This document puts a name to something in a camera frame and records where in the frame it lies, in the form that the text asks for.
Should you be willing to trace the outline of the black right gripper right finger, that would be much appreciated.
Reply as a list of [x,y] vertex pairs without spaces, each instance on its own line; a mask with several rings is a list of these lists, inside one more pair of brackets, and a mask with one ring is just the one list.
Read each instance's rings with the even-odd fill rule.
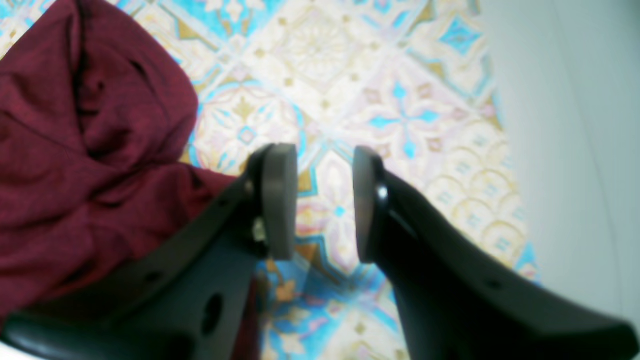
[[412,360],[631,360],[633,325],[517,275],[368,146],[353,157],[359,260],[391,282]]

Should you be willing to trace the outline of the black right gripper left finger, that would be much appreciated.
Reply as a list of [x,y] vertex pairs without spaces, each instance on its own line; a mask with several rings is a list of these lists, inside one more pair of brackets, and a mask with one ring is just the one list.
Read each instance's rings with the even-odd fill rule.
[[253,153],[245,172],[146,257],[11,313],[3,358],[228,360],[256,265],[295,250],[297,148]]

